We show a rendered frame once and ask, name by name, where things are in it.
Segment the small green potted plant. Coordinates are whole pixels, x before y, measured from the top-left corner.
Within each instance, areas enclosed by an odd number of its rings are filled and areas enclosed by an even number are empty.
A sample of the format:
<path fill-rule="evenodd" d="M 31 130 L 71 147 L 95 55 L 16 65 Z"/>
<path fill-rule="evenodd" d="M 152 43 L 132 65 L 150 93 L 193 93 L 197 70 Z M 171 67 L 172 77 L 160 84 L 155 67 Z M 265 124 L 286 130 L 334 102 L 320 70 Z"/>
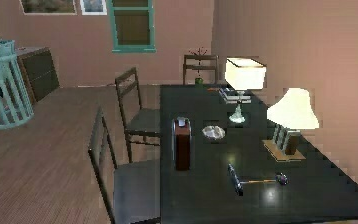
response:
<path fill-rule="evenodd" d="M 190 54 L 195 56 L 201 56 L 205 55 L 207 53 L 207 50 L 204 47 L 199 47 L 197 50 L 190 50 Z M 197 71 L 198 76 L 195 78 L 195 84 L 200 85 L 203 83 L 203 78 L 200 75 L 200 71 Z"/>

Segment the stack of books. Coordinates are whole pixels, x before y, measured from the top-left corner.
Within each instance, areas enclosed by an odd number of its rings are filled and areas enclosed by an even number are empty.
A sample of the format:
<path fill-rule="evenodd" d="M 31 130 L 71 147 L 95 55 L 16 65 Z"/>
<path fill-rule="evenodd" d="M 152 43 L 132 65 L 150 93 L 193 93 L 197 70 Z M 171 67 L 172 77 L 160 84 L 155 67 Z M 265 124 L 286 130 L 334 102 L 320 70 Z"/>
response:
<path fill-rule="evenodd" d="M 250 103 L 251 96 L 246 95 L 244 91 L 236 91 L 232 88 L 220 88 L 219 94 L 222 99 L 229 104 L 237 104 L 237 103 Z"/>

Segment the wide framed landscape picture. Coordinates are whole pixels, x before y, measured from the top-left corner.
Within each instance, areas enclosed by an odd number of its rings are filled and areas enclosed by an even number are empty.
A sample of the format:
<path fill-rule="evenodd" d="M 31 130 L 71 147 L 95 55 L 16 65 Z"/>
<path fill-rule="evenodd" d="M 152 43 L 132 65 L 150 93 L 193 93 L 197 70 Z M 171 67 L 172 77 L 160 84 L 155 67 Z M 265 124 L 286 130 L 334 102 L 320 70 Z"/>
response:
<path fill-rule="evenodd" d="M 20 0 L 24 14 L 73 15 L 74 0 Z"/>

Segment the dark wooden dresser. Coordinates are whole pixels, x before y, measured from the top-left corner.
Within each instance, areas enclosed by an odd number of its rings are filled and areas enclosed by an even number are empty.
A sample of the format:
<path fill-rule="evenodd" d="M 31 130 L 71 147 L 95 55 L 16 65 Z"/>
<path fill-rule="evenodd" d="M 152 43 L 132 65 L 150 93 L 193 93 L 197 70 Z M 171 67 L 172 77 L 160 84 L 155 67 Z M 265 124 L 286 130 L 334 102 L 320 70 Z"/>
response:
<path fill-rule="evenodd" d="M 22 47 L 15 53 L 32 105 L 60 86 L 48 47 Z"/>

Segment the dark green table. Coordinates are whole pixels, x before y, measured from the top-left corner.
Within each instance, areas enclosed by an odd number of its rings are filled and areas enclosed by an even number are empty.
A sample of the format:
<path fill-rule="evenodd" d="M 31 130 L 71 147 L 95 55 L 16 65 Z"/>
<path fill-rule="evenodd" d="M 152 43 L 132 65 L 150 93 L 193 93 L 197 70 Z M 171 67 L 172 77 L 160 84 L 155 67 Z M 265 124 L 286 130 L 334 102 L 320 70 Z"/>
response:
<path fill-rule="evenodd" d="M 312 224 L 358 219 L 358 185 L 306 140 L 299 149 L 305 159 L 277 162 L 264 147 L 273 123 L 257 97 L 242 107 L 245 122 L 230 123 L 234 107 L 205 87 L 167 85 L 160 90 L 161 219 L 162 224 Z M 172 121 L 191 122 L 190 169 L 177 171 L 172 155 Z M 220 140 L 202 129 L 219 126 Z M 231 181 L 231 164 L 241 181 L 238 196 Z M 243 184 L 273 179 L 284 173 L 289 183 Z"/>

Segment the square shade table lamp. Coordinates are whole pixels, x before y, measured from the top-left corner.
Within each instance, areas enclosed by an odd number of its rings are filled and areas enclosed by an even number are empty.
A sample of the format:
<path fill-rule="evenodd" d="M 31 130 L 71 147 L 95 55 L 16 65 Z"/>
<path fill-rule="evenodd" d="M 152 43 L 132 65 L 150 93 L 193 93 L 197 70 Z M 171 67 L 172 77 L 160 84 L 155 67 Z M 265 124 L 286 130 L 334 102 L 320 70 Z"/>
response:
<path fill-rule="evenodd" d="M 241 106 L 251 102 L 251 97 L 246 92 L 264 88 L 266 71 L 264 64 L 252 58 L 228 57 L 226 59 L 225 81 L 238 94 L 235 112 L 229 116 L 231 122 L 237 124 L 245 122 Z"/>

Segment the thin orange pencil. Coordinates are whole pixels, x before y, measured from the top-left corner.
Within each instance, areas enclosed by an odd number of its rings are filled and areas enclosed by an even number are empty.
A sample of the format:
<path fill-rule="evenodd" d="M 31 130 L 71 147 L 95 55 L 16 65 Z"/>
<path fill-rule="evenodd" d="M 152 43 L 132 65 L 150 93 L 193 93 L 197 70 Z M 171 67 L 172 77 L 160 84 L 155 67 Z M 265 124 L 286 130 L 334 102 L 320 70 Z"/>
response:
<path fill-rule="evenodd" d="M 243 184 L 253 183 L 278 183 L 282 186 L 285 186 L 289 183 L 289 181 L 288 177 L 284 173 L 276 173 L 273 179 L 243 181 Z"/>

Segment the dark red box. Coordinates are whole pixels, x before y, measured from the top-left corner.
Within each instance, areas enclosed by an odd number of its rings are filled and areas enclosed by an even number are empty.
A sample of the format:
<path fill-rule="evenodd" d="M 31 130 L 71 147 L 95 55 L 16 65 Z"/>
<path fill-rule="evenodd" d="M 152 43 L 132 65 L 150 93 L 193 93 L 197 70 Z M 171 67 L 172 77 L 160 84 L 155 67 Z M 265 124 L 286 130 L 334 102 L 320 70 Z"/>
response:
<path fill-rule="evenodd" d="M 173 158 L 177 171 L 190 169 L 191 127 L 185 117 L 173 120 Z"/>

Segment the teal framed window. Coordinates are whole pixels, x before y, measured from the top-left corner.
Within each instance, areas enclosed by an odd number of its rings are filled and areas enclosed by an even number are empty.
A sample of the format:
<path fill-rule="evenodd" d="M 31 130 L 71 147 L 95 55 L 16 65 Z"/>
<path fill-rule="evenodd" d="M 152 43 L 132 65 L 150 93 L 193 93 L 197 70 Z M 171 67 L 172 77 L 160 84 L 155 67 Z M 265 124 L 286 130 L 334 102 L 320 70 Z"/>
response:
<path fill-rule="evenodd" d="M 114 53 L 154 53 L 153 0 L 108 0 Z"/>

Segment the dark wooden chair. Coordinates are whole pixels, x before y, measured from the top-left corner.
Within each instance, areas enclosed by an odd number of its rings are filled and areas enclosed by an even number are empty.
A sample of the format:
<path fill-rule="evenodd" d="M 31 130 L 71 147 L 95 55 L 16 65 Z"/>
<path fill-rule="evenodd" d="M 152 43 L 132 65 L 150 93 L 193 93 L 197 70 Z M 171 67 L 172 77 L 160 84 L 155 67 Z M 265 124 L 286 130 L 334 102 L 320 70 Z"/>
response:
<path fill-rule="evenodd" d="M 106 151 L 112 161 L 111 190 L 104 181 Z M 160 160 L 119 166 L 101 107 L 96 112 L 87 152 L 110 224 L 161 224 Z"/>
<path fill-rule="evenodd" d="M 115 88 L 118 98 L 119 112 L 123 123 L 123 133 L 128 161 L 132 163 L 133 144 L 159 146 L 159 143 L 148 142 L 147 138 L 161 137 L 160 110 L 145 108 L 142 105 L 138 72 L 135 67 L 128 69 L 123 74 L 115 78 Z M 126 95 L 133 89 L 137 91 L 138 112 L 131 118 L 130 121 L 128 121 L 126 119 L 124 102 Z"/>
<path fill-rule="evenodd" d="M 188 64 L 189 60 L 196 60 L 197 64 Z M 209 61 L 209 65 L 202 65 L 202 61 Z M 217 55 L 185 55 L 182 66 L 182 84 L 186 84 L 187 71 L 213 71 L 214 84 L 218 81 L 219 76 L 219 57 Z"/>

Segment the teal laundry basket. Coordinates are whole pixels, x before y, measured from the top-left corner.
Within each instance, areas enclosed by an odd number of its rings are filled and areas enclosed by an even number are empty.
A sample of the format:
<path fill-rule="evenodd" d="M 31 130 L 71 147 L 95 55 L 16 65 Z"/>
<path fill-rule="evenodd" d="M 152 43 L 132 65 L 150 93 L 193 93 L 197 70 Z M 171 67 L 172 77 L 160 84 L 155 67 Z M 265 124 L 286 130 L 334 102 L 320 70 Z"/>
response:
<path fill-rule="evenodd" d="M 14 45 L 14 40 L 0 39 L 0 130 L 23 125 L 34 116 Z"/>

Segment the small white framed picture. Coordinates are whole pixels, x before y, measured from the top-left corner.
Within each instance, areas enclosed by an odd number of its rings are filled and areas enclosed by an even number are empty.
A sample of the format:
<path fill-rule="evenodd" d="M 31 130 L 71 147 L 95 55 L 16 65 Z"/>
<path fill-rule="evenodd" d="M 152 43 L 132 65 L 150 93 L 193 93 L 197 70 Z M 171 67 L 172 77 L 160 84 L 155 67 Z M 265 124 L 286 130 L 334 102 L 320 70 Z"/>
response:
<path fill-rule="evenodd" d="M 79 0 L 83 15 L 106 15 L 106 0 Z"/>

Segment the bell shade table lamp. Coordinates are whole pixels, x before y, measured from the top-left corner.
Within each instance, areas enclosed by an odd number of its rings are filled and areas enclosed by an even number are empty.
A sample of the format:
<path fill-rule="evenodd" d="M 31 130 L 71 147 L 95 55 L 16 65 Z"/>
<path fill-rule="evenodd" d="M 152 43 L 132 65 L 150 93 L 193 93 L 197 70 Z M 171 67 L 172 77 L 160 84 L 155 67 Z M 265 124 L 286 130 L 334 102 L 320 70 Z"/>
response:
<path fill-rule="evenodd" d="M 275 124 L 271 140 L 263 144 L 277 162 L 301 161 L 298 151 L 302 130 L 318 129 L 320 124 L 312 106 L 310 93 L 302 88 L 289 88 L 285 95 L 267 110 L 267 119 Z"/>

